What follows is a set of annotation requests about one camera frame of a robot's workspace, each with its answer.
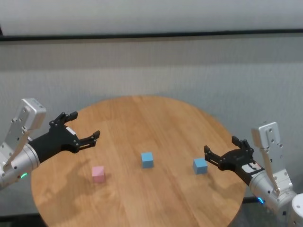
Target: wood grain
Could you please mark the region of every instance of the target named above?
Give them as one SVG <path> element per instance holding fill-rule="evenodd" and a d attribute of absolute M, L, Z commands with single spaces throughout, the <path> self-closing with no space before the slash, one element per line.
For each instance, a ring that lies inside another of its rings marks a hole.
<path fill-rule="evenodd" d="M 32 174 L 36 206 L 50 227 L 222 227 L 234 218 L 246 186 L 233 172 L 209 165 L 195 175 L 193 159 L 208 145 L 235 148 L 213 117 L 178 100 L 133 96 L 79 111 L 69 126 L 79 138 L 101 130 L 96 147 L 61 152 Z M 154 168 L 142 169 L 143 152 Z M 91 168 L 104 166 L 96 184 Z"/>

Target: floor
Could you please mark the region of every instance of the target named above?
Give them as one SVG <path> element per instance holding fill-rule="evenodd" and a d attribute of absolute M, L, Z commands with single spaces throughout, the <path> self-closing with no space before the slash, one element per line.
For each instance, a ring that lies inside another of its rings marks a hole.
<path fill-rule="evenodd" d="M 0 223 L 0 227 L 42 227 L 37 220 L 20 220 Z M 228 227 L 276 227 L 276 217 L 259 203 L 243 204 L 236 218 Z"/>

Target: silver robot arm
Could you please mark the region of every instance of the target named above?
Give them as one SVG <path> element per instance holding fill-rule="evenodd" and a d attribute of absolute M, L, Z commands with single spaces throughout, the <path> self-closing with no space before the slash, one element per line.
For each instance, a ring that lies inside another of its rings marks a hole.
<path fill-rule="evenodd" d="M 235 172 L 259 201 L 276 214 L 278 226 L 303 227 L 303 194 L 293 191 L 293 184 L 285 169 L 278 124 L 265 122 L 252 129 L 252 136 L 255 146 L 262 153 L 265 168 L 253 159 L 254 150 L 248 142 L 234 136 L 232 143 L 240 149 L 231 150 L 220 157 L 205 146 L 206 161 L 220 170 Z"/>
<path fill-rule="evenodd" d="M 76 133 L 64 124 L 78 117 L 61 113 L 50 122 L 49 132 L 31 140 L 29 134 L 38 129 L 46 109 L 35 99 L 22 99 L 16 116 L 11 121 L 7 136 L 0 146 L 0 190 L 25 177 L 57 153 L 67 150 L 77 153 L 95 146 L 100 131 L 78 139 Z"/>
<path fill-rule="evenodd" d="M 265 122 L 251 132 L 265 164 L 265 171 L 253 176 L 249 184 L 251 192 L 265 201 L 266 207 L 276 214 L 280 226 L 285 227 L 291 223 L 293 227 L 294 222 L 296 226 L 300 226 L 299 220 L 291 219 L 294 212 L 292 201 L 297 194 L 293 191 L 293 184 L 283 162 L 283 144 L 278 124 Z"/>

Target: blue cube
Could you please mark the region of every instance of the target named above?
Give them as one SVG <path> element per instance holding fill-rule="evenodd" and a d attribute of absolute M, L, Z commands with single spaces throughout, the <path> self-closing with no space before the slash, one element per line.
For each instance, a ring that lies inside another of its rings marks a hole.
<path fill-rule="evenodd" d="M 194 159 L 193 169 L 195 174 L 206 174 L 207 173 L 207 162 L 204 158 Z"/>
<path fill-rule="evenodd" d="M 151 152 L 142 153 L 141 160 L 142 160 L 142 168 L 144 169 L 153 168 L 153 156 Z"/>

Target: black trim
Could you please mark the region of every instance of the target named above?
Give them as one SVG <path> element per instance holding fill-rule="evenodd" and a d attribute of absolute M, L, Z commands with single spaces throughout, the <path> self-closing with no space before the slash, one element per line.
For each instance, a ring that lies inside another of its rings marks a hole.
<path fill-rule="evenodd" d="M 18 215 L 9 215 L 9 216 L 0 216 L 1 222 L 12 222 L 22 218 L 41 218 L 40 214 L 18 214 Z"/>
<path fill-rule="evenodd" d="M 258 198 L 255 196 L 244 197 L 242 203 L 255 203 L 259 202 Z"/>
<path fill-rule="evenodd" d="M 3 35 L 0 42 L 7 41 L 40 41 L 40 40 L 80 40 L 80 39 L 123 39 L 123 38 L 155 38 L 155 37 L 184 37 L 207 35 L 256 35 L 256 34 L 286 34 L 303 33 L 303 29 L 267 29 L 217 32 L 176 32 L 148 34 L 108 34 L 108 35 Z"/>

